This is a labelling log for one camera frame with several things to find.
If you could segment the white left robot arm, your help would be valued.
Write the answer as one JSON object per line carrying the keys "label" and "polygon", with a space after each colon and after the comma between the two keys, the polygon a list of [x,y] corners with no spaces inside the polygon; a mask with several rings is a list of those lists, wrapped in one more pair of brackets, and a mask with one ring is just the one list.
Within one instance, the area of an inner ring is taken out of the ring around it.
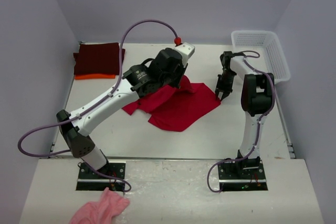
{"label": "white left robot arm", "polygon": [[108,161],[91,139],[91,132],[126,105],[156,93],[164,86],[179,87],[194,52],[195,48],[189,44],[162,49],[155,58],[132,66],[111,89],[82,108],[59,111],[56,118],[60,123],[60,134],[73,157],[82,159],[97,178],[106,177]]}

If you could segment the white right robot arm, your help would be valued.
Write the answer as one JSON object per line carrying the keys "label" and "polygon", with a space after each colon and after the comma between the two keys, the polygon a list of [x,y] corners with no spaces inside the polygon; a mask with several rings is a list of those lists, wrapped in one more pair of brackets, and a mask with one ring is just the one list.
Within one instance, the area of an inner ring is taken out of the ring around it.
{"label": "white right robot arm", "polygon": [[236,76],[243,80],[241,107],[245,112],[243,141],[235,159],[226,159],[219,164],[223,180],[243,180],[261,169],[260,140],[267,115],[275,105],[274,75],[252,67],[248,58],[259,58],[260,54],[245,50],[225,51],[220,56],[223,73],[218,75],[215,95],[223,101],[233,91]]}

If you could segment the red t-shirt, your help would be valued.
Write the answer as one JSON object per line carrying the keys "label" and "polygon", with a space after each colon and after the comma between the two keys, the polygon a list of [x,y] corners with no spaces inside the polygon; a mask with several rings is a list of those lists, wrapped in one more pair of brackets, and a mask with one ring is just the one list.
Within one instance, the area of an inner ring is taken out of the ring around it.
{"label": "red t-shirt", "polygon": [[165,131],[182,132],[221,104],[204,83],[191,83],[183,76],[180,87],[164,86],[123,107],[132,115],[141,110],[151,115],[148,122]]}

